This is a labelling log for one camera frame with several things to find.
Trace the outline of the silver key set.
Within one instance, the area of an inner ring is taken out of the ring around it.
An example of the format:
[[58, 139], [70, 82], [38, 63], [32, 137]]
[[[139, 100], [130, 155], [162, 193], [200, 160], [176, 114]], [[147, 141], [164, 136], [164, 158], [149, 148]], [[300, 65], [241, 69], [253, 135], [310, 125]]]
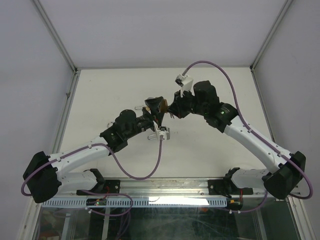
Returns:
[[174, 118], [175, 118], [175, 115], [174, 115], [169, 109], [167, 109], [166, 112], [170, 115], [170, 118], [171, 118], [171, 119], [174, 119]]

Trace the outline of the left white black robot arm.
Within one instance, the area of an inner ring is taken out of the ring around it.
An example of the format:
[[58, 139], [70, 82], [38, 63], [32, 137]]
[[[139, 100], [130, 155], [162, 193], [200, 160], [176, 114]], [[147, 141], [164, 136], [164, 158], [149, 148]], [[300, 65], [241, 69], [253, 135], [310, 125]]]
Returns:
[[167, 101], [163, 97], [148, 98], [141, 116], [133, 110], [123, 110], [112, 126], [80, 147], [50, 155], [43, 151], [36, 153], [22, 176], [21, 193], [32, 197], [36, 203], [44, 203], [61, 194], [112, 193], [98, 169], [74, 170], [89, 162], [114, 156], [128, 145], [129, 139], [148, 129], [153, 130], [162, 142], [166, 135], [165, 128], [161, 126], [166, 108]]

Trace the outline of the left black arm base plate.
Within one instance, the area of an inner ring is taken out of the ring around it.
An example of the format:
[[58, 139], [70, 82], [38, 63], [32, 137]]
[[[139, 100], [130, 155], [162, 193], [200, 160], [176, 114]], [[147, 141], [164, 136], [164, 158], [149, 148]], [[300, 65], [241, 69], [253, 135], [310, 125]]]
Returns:
[[97, 183], [90, 190], [77, 190], [77, 196], [94, 196], [94, 195], [107, 195], [118, 194], [121, 188], [121, 181], [119, 179], [107, 179], [104, 183]]

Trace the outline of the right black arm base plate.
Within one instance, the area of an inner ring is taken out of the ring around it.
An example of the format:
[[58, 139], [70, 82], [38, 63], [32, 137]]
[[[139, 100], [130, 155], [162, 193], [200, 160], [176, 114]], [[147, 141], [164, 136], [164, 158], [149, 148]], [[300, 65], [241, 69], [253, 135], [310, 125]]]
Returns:
[[231, 197], [232, 195], [253, 195], [252, 188], [238, 188], [231, 180], [224, 179], [209, 179], [207, 181], [209, 195], [221, 195], [225, 197]]

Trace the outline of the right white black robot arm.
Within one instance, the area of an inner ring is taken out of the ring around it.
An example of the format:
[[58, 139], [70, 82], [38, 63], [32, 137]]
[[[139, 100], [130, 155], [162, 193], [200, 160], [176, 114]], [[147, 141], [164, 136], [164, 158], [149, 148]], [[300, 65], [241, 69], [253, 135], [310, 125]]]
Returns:
[[211, 83], [193, 84], [189, 77], [177, 78], [180, 90], [175, 92], [168, 112], [179, 119], [189, 114], [202, 116], [211, 127], [233, 138], [255, 157], [264, 169], [234, 167], [224, 176], [223, 187], [230, 194], [243, 188], [266, 189], [277, 199], [285, 199], [302, 180], [306, 157], [300, 151], [291, 153], [244, 123], [236, 108], [223, 103]]

